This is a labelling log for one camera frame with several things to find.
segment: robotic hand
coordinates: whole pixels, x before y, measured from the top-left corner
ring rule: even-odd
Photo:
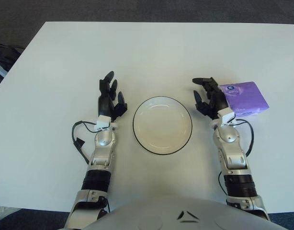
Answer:
[[[82,229],[107,214],[104,208],[109,205],[107,192],[113,169],[113,149],[116,144],[114,130],[118,128],[114,120],[127,111],[127,104],[121,92],[118,93],[118,104],[113,105],[117,89],[117,80],[114,80],[110,87],[113,77],[114,72],[111,71],[103,80],[100,80],[99,117],[94,126],[95,150],[90,160],[87,160],[87,172],[66,221],[65,228],[67,229]],[[74,141],[82,155],[80,148],[83,143],[84,141],[80,139]]]
[[[214,129],[213,140],[218,148],[219,161],[227,188],[227,204],[269,220],[261,196],[255,184],[247,156],[240,147],[240,135],[234,128],[237,125],[235,113],[229,108],[224,93],[213,78],[194,78],[195,84],[202,85],[210,103],[202,102],[194,91],[196,108],[211,119]]]

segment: black wire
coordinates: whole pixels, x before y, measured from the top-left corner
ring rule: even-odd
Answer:
[[[111,212],[111,210],[110,210],[110,205],[109,205],[109,201],[108,201],[108,210],[109,210],[109,213]]]
[[[72,130],[71,130],[71,138],[72,138],[72,142],[74,143],[74,145],[75,145],[76,149],[78,150],[78,152],[79,152],[79,153],[81,154],[81,156],[84,158],[85,162],[86,162],[87,164],[89,164],[89,159],[87,159],[87,157],[83,154],[83,152],[82,152],[80,146],[78,145],[78,143],[76,142],[75,137],[74,137],[74,131],[75,131],[76,126],[77,126],[77,125],[80,125],[80,124],[82,124],[82,123],[83,123],[83,121],[78,121],[78,122],[76,122],[76,123],[72,126]]]
[[[89,121],[83,121],[84,126],[86,127],[86,129],[88,131],[90,131],[91,133],[99,133],[100,131],[91,131],[86,124],[91,124],[91,125],[95,125],[95,123],[89,122]]]
[[[239,124],[236,124],[235,126],[238,126],[238,125],[241,125],[243,123],[247,123],[250,127],[250,132],[251,132],[251,142],[250,142],[250,145],[249,145],[249,148],[246,152],[246,157],[250,155],[251,151],[252,151],[252,147],[253,147],[253,142],[254,142],[254,132],[253,132],[253,127],[251,126],[251,124],[244,120],[244,119],[237,119],[237,121],[242,121],[242,123],[239,123]]]
[[[91,133],[98,133],[100,131],[96,131],[96,132],[93,132],[91,131],[86,124],[91,124],[91,125],[95,125],[95,123],[92,123],[92,122],[89,122],[89,121],[78,121],[76,122],[73,127],[72,127],[72,130],[71,130],[71,138],[72,138],[72,142],[74,143],[76,149],[78,150],[78,152],[81,154],[81,156],[84,158],[85,162],[87,164],[89,164],[89,159],[87,159],[87,157],[84,155],[84,153],[82,152],[81,150],[81,146],[78,145],[77,141],[75,140],[75,137],[74,137],[74,131],[75,131],[75,128],[76,126],[80,125],[80,124],[84,124],[84,126],[87,128],[88,131],[90,131]]]
[[[238,123],[238,124],[235,124],[235,125],[230,125],[230,126],[239,126],[241,124],[244,124],[244,123],[247,123],[250,127],[250,131],[251,131],[251,142],[250,142],[250,145],[249,145],[249,148],[246,152],[246,157],[248,157],[252,151],[252,147],[253,147],[253,142],[254,142],[254,132],[253,132],[253,127],[251,126],[251,124],[244,120],[244,119],[236,119],[237,121],[243,121],[241,123]],[[222,187],[221,183],[220,183],[220,180],[219,180],[219,177],[220,175],[222,174],[222,172],[220,171],[219,175],[218,175],[218,183],[219,183],[219,186],[221,187],[221,189],[223,190],[223,192],[227,195],[226,191],[224,190],[224,188]]]
[[[222,187],[222,184],[220,183],[220,180],[219,180],[219,177],[220,175],[222,174],[222,171],[220,171],[219,175],[218,175],[218,183],[219,183],[219,186],[222,188],[223,192],[227,195],[226,191],[224,190],[224,188]]]

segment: purple package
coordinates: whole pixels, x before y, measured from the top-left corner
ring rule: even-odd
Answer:
[[[236,116],[258,114],[269,108],[254,82],[220,85]]]

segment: white table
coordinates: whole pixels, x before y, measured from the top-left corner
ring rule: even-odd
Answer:
[[[95,121],[99,79],[115,71],[128,111],[118,118],[112,208],[180,195],[225,202],[210,119],[194,107],[192,78],[254,81],[270,109],[248,117],[249,156],[270,212],[294,211],[294,25],[229,23],[45,23],[0,85],[0,205],[70,211],[86,163],[71,141],[79,120]],[[143,149],[132,119],[146,99],[164,95],[190,112],[188,144],[169,156]],[[242,145],[248,127],[239,127]],[[91,153],[93,134],[77,135]]]

